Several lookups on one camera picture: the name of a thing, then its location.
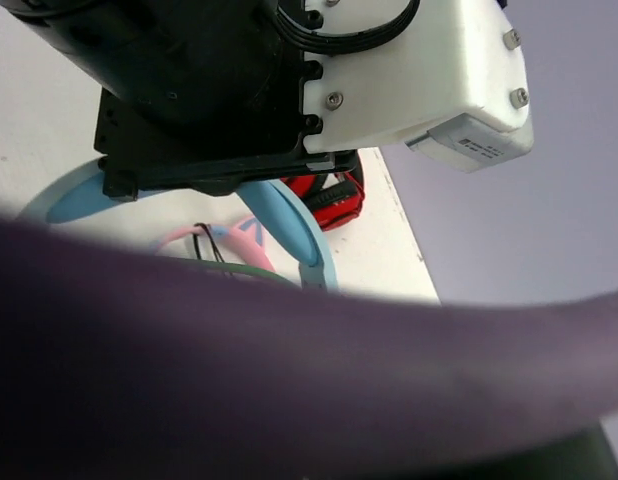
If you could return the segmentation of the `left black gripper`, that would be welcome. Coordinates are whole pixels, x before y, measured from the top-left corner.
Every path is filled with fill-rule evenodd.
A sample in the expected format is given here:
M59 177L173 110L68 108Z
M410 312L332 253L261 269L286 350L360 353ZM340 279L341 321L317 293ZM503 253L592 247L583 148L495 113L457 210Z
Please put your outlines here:
M286 44L272 1L12 1L9 14L102 88L94 146L102 192L344 172L355 152L311 153L322 131L303 89L321 65Z

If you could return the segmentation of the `light blue headphones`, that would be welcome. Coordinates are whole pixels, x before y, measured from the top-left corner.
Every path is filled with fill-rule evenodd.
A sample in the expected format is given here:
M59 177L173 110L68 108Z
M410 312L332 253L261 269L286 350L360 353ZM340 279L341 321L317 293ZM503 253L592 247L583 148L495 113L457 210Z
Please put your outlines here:
M96 160L58 177L18 213L19 220L44 226L63 224L121 204L104 194L105 174ZM301 284L337 291L338 280L325 234L309 209L281 181L248 182L238 197L288 254L298 261Z

